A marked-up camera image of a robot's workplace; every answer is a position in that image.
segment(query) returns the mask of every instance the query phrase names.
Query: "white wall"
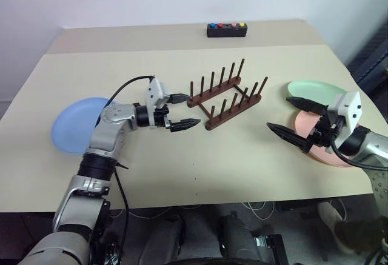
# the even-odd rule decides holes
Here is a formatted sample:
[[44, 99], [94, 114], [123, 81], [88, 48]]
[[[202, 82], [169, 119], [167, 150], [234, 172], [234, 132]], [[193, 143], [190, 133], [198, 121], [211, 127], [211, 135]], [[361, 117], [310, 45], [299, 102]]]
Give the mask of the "white wall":
[[347, 63], [387, 16], [388, 0], [0, 0], [0, 101], [61, 27], [302, 18]]

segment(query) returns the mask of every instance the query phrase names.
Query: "floor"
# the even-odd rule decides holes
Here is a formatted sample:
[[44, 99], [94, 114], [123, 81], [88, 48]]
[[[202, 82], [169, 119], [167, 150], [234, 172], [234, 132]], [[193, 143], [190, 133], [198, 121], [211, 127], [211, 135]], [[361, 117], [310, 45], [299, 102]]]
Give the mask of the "floor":
[[[343, 198], [343, 202], [347, 207], [349, 220], [373, 219], [378, 216], [373, 195], [348, 196]], [[265, 208], [267, 211], [260, 210], [260, 214], [265, 215], [271, 208], [271, 203], [268, 203]], [[163, 210], [164, 208], [136, 209], [132, 212], [153, 216]], [[270, 219], [260, 221], [242, 204], [203, 205], [190, 210], [172, 208], [168, 213], [179, 213], [187, 224], [186, 240], [179, 259], [220, 257], [218, 220], [221, 216], [230, 214], [231, 211], [236, 211], [239, 218], [255, 234], [281, 233], [289, 264], [359, 265], [364, 262], [365, 256], [348, 256], [338, 251], [330, 231], [316, 214], [315, 206], [288, 212], [275, 211]], [[0, 258], [22, 257], [35, 241], [50, 232], [52, 220], [50, 217], [52, 217], [51, 213], [0, 213]], [[158, 221], [160, 218], [150, 221], [130, 217], [123, 264], [137, 264], [147, 238]], [[105, 237], [121, 236], [123, 226], [124, 214], [114, 219]]]

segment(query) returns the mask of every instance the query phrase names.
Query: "table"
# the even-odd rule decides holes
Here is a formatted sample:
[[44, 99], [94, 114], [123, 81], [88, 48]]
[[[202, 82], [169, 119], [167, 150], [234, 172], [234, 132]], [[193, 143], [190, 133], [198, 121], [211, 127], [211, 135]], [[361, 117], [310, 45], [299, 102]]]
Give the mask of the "table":
[[[323, 198], [371, 193], [358, 168], [320, 163], [281, 141], [266, 126], [292, 127], [297, 110], [286, 103], [286, 85], [297, 79], [332, 83], [361, 93], [360, 124], [388, 135], [387, 124], [347, 69], [301, 20], [248, 22], [246, 38], [206, 38], [205, 24], [64, 30], [41, 58], [0, 121], [0, 211], [57, 209], [81, 155], [68, 155], [50, 141], [57, 115], [88, 97], [110, 97], [126, 80], [156, 75], [170, 92], [199, 90], [201, 76], [215, 82], [221, 67], [245, 58], [241, 87], [269, 80], [259, 104], [217, 127], [199, 107], [171, 106], [170, 119], [199, 118], [184, 132], [141, 128], [128, 136], [119, 170], [130, 207]], [[146, 82], [123, 90], [116, 101], [144, 104]], [[233, 91], [205, 103], [216, 114]], [[116, 182], [108, 200], [123, 207]]]

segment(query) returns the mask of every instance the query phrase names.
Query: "blue plate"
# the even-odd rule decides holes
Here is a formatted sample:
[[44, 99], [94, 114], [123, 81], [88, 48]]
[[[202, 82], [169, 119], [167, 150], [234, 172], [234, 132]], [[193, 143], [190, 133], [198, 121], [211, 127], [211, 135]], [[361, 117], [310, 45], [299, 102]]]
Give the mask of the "blue plate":
[[100, 97], [86, 98], [62, 111], [51, 128], [54, 146], [69, 154], [84, 153], [107, 101], [108, 99]]

